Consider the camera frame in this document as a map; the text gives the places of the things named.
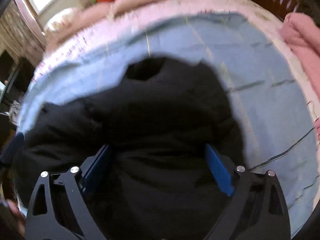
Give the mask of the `person's left hand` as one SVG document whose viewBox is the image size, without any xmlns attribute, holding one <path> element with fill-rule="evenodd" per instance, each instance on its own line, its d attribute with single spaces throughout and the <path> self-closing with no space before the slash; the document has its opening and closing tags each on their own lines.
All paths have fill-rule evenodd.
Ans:
<svg viewBox="0 0 320 240">
<path fill-rule="evenodd" d="M 21 211 L 19 210 L 17 204 L 13 202 L 12 200 L 7 199 L 8 206 L 15 217 L 16 223 L 17 223 L 17 231 L 19 234 L 24 238 L 25 235 L 25 216 Z"/>
</svg>

